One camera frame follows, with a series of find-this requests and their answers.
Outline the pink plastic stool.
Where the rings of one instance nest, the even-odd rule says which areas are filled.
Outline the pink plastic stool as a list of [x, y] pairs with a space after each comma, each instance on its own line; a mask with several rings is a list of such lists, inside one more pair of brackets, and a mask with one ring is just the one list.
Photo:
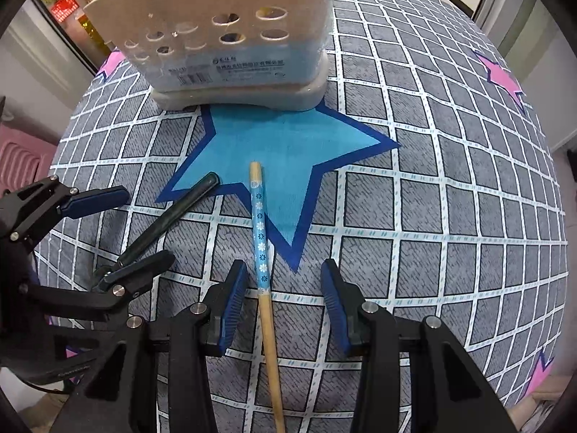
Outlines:
[[42, 139], [1, 125], [1, 193], [17, 191], [46, 178], [57, 147]]

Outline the grey checked tablecloth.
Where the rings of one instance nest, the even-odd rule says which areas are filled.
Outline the grey checked tablecloth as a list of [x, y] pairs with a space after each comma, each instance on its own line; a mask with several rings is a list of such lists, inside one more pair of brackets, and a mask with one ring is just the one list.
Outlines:
[[[287, 432], [348, 432], [360, 377], [341, 357], [321, 298], [334, 258], [394, 316], [447, 324], [507, 406], [555, 350], [567, 278], [559, 181], [537, 114], [489, 81], [506, 62], [439, 0], [334, 0], [326, 104], [401, 149], [327, 171], [296, 272], [269, 244]], [[59, 223], [35, 252], [41, 284], [90, 289], [170, 202], [155, 202], [202, 140], [201, 110], [161, 110], [131, 63], [91, 82], [51, 173], [79, 190], [124, 186], [128, 206]], [[172, 270], [130, 304], [169, 317], [224, 280], [235, 259], [254, 284], [250, 210], [208, 197], [157, 240]], [[274, 432], [251, 289], [231, 349], [207, 367], [220, 432]]]

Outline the dark translucent spoon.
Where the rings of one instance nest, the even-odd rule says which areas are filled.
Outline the dark translucent spoon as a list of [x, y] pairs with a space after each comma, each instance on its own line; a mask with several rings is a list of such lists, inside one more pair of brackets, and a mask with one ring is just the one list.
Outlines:
[[206, 176], [203, 176], [183, 197], [180, 197], [171, 207], [167, 208], [161, 216], [155, 219], [154, 222], [125, 249], [121, 256], [118, 257], [115, 267], [123, 268], [135, 262], [155, 240], [159, 239], [160, 236], [183, 217], [191, 207], [219, 185], [220, 178], [216, 173], [209, 172]]

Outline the beige utensil holder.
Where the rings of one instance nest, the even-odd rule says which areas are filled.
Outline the beige utensil holder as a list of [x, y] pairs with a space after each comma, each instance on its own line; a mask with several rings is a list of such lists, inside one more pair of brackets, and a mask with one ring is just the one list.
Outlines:
[[92, 0], [85, 13], [163, 110], [310, 110], [327, 89], [332, 0]]

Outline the red plastic basket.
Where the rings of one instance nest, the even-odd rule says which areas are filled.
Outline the red plastic basket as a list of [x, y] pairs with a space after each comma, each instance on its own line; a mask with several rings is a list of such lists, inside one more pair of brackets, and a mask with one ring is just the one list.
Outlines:
[[78, 9], [76, 0], [57, 0], [50, 8], [50, 13], [58, 23], [62, 23]]

